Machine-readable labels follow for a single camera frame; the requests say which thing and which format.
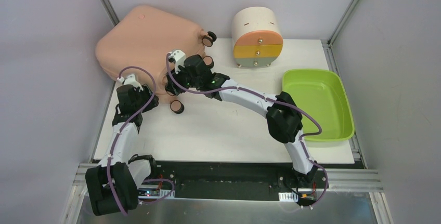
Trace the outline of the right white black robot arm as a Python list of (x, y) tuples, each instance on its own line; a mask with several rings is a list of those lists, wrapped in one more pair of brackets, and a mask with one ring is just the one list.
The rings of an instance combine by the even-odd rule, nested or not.
[(316, 181), (318, 167), (306, 147), (303, 133), (302, 118), (308, 115), (296, 106), (288, 93), (282, 91), (274, 95), (255, 91), (225, 74), (212, 72), (200, 55), (187, 57), (180, 50), (167, 53), (166, 69), (165, 89), (174, 96), (184, 92), (205, 95), (235, 103), (262, 116), (270, 136), (284, 144), (296, 183), (307, 188)]

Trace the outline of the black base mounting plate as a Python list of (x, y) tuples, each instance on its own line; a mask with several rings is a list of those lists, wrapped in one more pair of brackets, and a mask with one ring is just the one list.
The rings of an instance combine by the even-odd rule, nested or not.
[(306, 175), (288, 163), (158, 162), (149, 179), (166, 179), (162, 189), (173, 189), (180, 199), (279, 201), (286, 193), (291, 200), (301, 188), (323, 187), (323, 172), (313, 166)]

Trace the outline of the pink hard-shell suitcase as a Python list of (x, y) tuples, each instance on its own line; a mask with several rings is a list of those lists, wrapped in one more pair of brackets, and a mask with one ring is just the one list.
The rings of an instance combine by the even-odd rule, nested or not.
[(134, 69), (125, 71), (124, 75), (136, 74), (141, 84), (156, 89), (161, 103), (168, 103), (174, 113), (180, 114), (184, 105), (165, 89), (168, 83), (166, 54), (179, 49), (187, 56), (200, 55), (207, 66), (213, 67), (214, 61), (205, 49), (216, 39), (214, 32), (205, 31), (197, 23), (149, 5), (140, 5), (98, 41), (95, 55), (113, 80), (125, 67), (147, 70), (151, 76)]

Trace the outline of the green plastic tray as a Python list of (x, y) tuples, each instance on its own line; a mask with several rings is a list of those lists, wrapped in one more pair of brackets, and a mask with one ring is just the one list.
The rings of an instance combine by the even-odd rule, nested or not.
[(349, 100), (341, 78), (322, 69), (294, 69), (282, 77), (282, 90), (322, 128), (322, 133), (307, 136), (313, 142), (349, 140), (355, 133)]

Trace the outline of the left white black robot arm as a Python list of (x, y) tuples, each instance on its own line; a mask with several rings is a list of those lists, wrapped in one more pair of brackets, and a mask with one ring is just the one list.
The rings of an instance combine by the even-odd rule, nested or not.
[(92, 211), (96, 216), (127, 214), (138, 205), (142, 182), (154, 184), (159, 171), (151, 155), (133, 155), (132, 148), (142, 125), (142, 113), (158, 106), (155, 93), (144, 84), (117, 88), (118, 104), (112, 120), (112, 140), (104, 157), (85, 174)]

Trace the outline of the cream three-drawer round cabinet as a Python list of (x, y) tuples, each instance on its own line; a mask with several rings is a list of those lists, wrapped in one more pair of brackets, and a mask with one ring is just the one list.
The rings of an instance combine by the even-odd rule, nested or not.
[(239, 68), (269, 67), (283, 49), (275, 13), (267, 7), (248, 7), (231, 22), (233, 57)]

